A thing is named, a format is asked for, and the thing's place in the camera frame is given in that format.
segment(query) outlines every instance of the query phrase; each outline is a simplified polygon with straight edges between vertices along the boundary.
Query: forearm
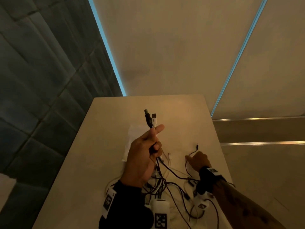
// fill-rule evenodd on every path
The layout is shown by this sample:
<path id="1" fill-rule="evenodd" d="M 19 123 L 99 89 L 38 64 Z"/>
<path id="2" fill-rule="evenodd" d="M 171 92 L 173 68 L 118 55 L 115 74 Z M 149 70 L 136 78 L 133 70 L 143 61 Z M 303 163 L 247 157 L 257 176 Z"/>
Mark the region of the forearm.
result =
<path id="1" fill-rule="evenodd" d="M 233 229 L 283 229 L 271 214 L 239 193 L 226 181 L 213 185 L 213 195 Z"/>
<path id="2" fill-rule="evenodd" d="M 99 228 L 151 228 L 153 214 L 144 206 L 141 188 L 127 186 L 118 181 L 113 189 L 116 191 L 116 195 L 107 218 L 101 216 Z"/>

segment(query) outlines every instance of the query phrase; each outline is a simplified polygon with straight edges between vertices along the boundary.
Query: blue led strip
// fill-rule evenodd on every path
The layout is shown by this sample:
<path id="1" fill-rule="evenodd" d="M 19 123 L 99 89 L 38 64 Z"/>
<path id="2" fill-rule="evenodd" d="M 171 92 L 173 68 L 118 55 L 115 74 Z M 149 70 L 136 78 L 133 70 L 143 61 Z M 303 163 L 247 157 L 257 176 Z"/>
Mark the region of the blue led strip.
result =
<path id="1" fill-rule="evenodd" d="M 121 81 L 119 72 L 117 71 L 115 62 L 114 62 L 114 60 L 113 60 L 112 53 L 111 53 L 111 51 L 110 51 L 110 48 L 109 48 L 109 45 L 108 45 L 108 42 L 107 42 L 107 39 L 106 39 L 104 30 L 103 30 L 103 27 L 102 27 L 102 24 L 101 24 L 101 21 L 100 21 L 99 18 L 98 18 L 98 14 L 97 14 L 96 8 L 95 8 L 95 6 L 94 6 L 93 0 L 88 0 L 88 1 L 89 1 L 89 3 L 90 3 L 90 6 L 91 6 L 91 9 L 92 9 L 94 18 L 95 18 L 96 23 L 97 23 L 97 27 L 98 27 L 98 29 L 99 29 L 99 32 L 100 32 L 101 37 L 102 37 L 102 39 L 103 39 L 104 45 L 105 45 L 105 47 L 106 47 L 106 50 L 107 50 L 107 53 L 108 53 L 108 56 L 109 56 L 109 59 L 110 59 L 110 62 L 111 62 L 111 65 L 112 65 L 114 74 L 115 74 L 116 79 L 117 79 L 117 82 L 119 83 L 119 86 L 120 86 L 120 88 L 121 88 L 121 92 L 122 92 L 123 96 L 126 96 L 125 89 L 124 89 L 124 87 L 123 87 L 123 84 L 122 84 L 122 81 Z"/>
<path id="2" fill-rule="evenodd" d="M 258 11 L 257 11 L 257 13 L 256 13 L 256 15 L 255 15 L 255 18 L 254 18 L 254 20 L 253 20 L 253 22 L 252 22 L 252 24 L 251 24 L 250 29 L 249 29 L 249 32 L 247 33 L 246 39 L 245 39 L 244 43 L 242 44 L 242 48 L 240 49 L 240 51 L 239 51 L 239 53 L 238 53 L 238 56 L 237 56 L 237 58 L 236 58 L 236 60 L 235 60 L 235 63 L 234 63 L 234 65 L 233 65 L 233 67 L 232 67 L 232 69 L 231 69 L 231 71 L 230 71 L 230 73 L 229 73 L 229 75 L 228 75 L 228 77 L 227 77 L 227 79 L 226 79 L 226 81 L 225 81 L 225 83 L 224 83 L 222 89 L 221 89 L 221 92 L 220 92 L 220 94 L 219 94 L 219 96 L 218 96 L 218 98 L 217 98 L 217 100 L 216 100 L 216 103 L 215 103 L 215 105 L 214 105 L 214 107 L 213 107 L 213 110 L 212 110 L 212 113 L 211 113 L 211 117 L 213 116 L 213 114 L 214 114 L 214 112 L 215 112 L 215 109 L 216 109 L 216 107 L 217 107 L 217 105 L 218 105 L 218 103 L 219 103 L 219 101 L 220 101 L 220 99 L 221 99 L 221 97 L 222 97 L 222 94 L 224 93 L 224 90 L 225 90 L 226 87 L 227 87 L 227 84 L 228 84 L 228 82 L 229 82 L 229 80 L 230 80 L 230 78 L 231 78 L 231 76 L 232 76 L 232 74 L 233 74 L 233 72 L 234 72 L 234 70 L 235 70 L 235 67 L 236 67 L 236 65 L 237 65 L 237 63 L 238 63 L 240 57 L 242 56 L 242 52 L 244 51 L 244 49 L 245 49 L 245 47 L 246 47 L 246 45 L 247 45 L 247 43 L 248 43 L 248 41 L 249 41 L 249 38 L 250 38 L 250 36 L 251 36 L 251 34 L 252 34 L 252 31 L 253 31 L 253 29 L 254 29 L 254 27 L 255 27 L 255 25 L 256 25 L 256 23 L 257 23 L 257 21 L 258 21 L 260 15 L 261 15 L 261 13 L 262 13 L 262 11 L 263 11 L 263 9 L 264 9 L 265 4 L 266 4 L 267 1 L 268 1 L 268 0 L 263 0 L 262 3 L 261 3 L 261 5 L 260 5 L 260 7 L 258 8 Z"/>

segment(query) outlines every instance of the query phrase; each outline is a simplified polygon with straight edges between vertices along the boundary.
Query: tabletop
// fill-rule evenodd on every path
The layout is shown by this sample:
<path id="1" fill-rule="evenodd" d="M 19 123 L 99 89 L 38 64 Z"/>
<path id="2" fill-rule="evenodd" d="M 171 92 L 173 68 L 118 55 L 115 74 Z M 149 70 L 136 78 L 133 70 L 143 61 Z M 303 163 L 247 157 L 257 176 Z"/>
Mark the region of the tabletop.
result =
<path id="1" fill-rule="evenodd" d="M 165 125 L 158 138 L 164 153 L 171 154 L 171 167 L 185 173 L 184 156 L 195 151 L 198 144 L 213 168 L 232 182 L 204 96 L 95 98 L 33 229 L 98 228 L 105 186 L 121 174 L 128 129 L 130 125 L 145 125 L 145 109 L 156 113 L 158 124 Z M 168 178 L 183 184 L 171 175 Z M 176 225 L 187 228 L 183 223 Z"/>

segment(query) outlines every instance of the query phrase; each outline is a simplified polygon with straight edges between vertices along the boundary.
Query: hand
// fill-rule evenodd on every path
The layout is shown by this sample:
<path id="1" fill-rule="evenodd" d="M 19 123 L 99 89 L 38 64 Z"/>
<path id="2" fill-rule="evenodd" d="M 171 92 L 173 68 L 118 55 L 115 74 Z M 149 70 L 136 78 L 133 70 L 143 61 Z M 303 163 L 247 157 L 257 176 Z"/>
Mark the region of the hand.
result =
<path id="1" fill-rule="evenodd" d="M 210 161 L 208 160 L 208 156 L 203 154 L 201 151 L 197 152 L 193 157 L 185 156 L 185 159 L 197 172 L 199 172 L 199 170 L 204 166 L 212 167 Z"/>
<path id="2" fill-rule="evenodd" d="M 156 158 L 162 155 L 161 142 L 157 134 L 164 129 L 164 125 L 159 125 L 155 129 L 151 128 L 138 139 L 135 139 L 129 149 L 124 173 L 121 182 L 127 186 L 142 188 L 150 179 L 156 163 Z M 154 143 L 154 154 L 149 154 L 149 148 Z"/>

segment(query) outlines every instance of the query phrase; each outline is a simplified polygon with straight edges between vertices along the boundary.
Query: wristband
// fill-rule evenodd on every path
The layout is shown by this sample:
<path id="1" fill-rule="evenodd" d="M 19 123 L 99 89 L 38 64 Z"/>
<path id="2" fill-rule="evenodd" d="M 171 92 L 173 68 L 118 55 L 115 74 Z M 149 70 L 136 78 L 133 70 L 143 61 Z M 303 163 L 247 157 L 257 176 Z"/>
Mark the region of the wristband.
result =
<path id="1" fill-rule="evenodd" d="M 204 192 L 213 192 L 213 185 L 219 180 L 225 180 L 225 178 L 214 168 L 204 166 L 199 170 L 200 182 L 196 186 L 196 191 L 199 194 Z"/>

